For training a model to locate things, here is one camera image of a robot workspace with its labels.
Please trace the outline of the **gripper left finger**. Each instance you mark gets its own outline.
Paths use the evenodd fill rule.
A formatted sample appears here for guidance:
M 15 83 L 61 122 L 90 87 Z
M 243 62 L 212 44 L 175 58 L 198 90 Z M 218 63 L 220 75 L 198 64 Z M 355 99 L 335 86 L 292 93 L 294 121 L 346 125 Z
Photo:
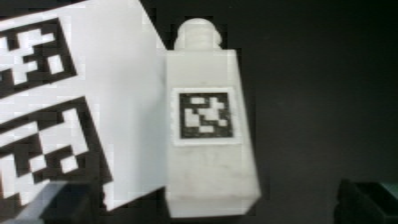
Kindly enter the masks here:
M 102 193 L 86 182 L 51 182 L 21 210 L 13 224 L 99 224 Z

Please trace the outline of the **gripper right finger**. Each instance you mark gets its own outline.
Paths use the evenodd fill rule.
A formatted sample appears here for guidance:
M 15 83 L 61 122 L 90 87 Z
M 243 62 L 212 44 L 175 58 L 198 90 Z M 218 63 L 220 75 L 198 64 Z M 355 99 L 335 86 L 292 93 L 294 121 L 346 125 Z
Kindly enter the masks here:
M 398 183 L 340 180 L 335 224 L 398 224 Z

